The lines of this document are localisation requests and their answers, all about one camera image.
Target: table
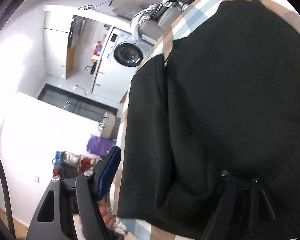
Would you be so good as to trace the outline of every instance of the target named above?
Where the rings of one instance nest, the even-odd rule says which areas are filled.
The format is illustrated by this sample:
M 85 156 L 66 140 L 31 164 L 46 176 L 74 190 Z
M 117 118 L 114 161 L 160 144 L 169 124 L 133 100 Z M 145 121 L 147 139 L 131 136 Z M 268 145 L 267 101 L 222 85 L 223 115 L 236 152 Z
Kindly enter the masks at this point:
M 183 13 L 173 22 L 168 30 L 165 31 L 163 36 L 152 47 L 151 51 L 141 62 L 138 69 L 140 69 L 145 62 L 152 57 L 163 54 L 164 58 L 167 58 L 172 50 L 172 41 L 180 38 L 187 37 L 192 31 L 194 31 L 200 24 L 209 19 L 218 10 L 219 4 L 224 0 L 195 0 Z M 260 0 L 267 8 L 274 11 L 281 16 L 290 25 L 292 25 L 300 33 L 300 15 L 296 12 L 293 6 L 287 0 Z M 119 169 L 114 178 L 112 190 L 110 193 L 113 200 L 113 208 L 116 212 L 118 209 L 118 198 L 120 191 L 122 165 L 123 165 L 123 153 L 124 153 L 124 141 L 127 126 L 127 113 L 129 106 L 129 90 L 127 98 L 124 103 L 122 121 L 119 128 L 119 135 L 117 145 L 122 151 L 122 160 L 119 165 Z M 159 228 L 152 226 L 151 224 L 143 220 L 124 220 L 124 223 L 128 229 L 135 235 L 138 240 L 182 240 L 187 239 L 181 236 L 165 232 Z

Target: metal bolt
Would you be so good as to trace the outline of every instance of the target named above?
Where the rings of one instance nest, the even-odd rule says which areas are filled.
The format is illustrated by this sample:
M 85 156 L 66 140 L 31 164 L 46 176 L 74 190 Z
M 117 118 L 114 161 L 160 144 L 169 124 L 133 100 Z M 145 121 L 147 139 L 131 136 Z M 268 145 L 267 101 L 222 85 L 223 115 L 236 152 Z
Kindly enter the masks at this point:
M 222 171 L 221 172 L 222 177 L 226 177 L 226 176 L 229 176 L 229 175 L 230 175 L 229 171 Z
M 84 175 L 87 177 L 91 176 L 92 174 L 93 174 L 93 170 L 87 170 L 84 172 Z
M 53 183 L 56 183 L 56 182 L 58 182 L 60 180 L 60 177 L 59 176 L 54 176 L 52 179 L 51 179 L 51 181 L 53 182 Z

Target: purple bag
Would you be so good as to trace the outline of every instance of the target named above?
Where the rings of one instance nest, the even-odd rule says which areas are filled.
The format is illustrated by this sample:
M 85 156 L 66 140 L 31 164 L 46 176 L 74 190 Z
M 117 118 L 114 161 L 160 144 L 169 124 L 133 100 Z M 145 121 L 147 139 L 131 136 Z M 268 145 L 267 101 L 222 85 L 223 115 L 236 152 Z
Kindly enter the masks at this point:
M 87 152 L 105 158 L 113 145 L 115 145 L 113 140 L 91 135 L 87 144 Z

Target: wooden floor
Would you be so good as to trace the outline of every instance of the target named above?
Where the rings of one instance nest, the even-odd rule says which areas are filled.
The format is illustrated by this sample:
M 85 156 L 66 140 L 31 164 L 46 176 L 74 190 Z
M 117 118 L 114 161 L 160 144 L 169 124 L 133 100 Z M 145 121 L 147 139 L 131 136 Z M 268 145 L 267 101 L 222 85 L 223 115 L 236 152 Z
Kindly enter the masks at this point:
M 0 217 L 6 227 L 8 227 L 8 221 L 7 221 L 7 215 L 6 213 L 0 208 Z M 17 239 L 26 239 L 27 233 L 28 233 L 28 228 L 25 227 L 23 224 L 21 224 L 19 221 L 13 219 L 14 223 L 14 229 L 16 231 L 16 237 Z

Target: wall socket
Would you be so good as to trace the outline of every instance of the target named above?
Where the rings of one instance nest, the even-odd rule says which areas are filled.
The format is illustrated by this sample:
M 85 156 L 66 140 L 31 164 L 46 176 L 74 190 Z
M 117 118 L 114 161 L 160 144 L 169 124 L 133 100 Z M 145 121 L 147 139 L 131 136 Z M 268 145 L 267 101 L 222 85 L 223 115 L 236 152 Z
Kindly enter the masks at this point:
M 39 176 L 34 175 L 34 176 L 33 176 L 33 180 L 34 180 L 36 183 L 40 183 L 40 177 L 39 177 Z

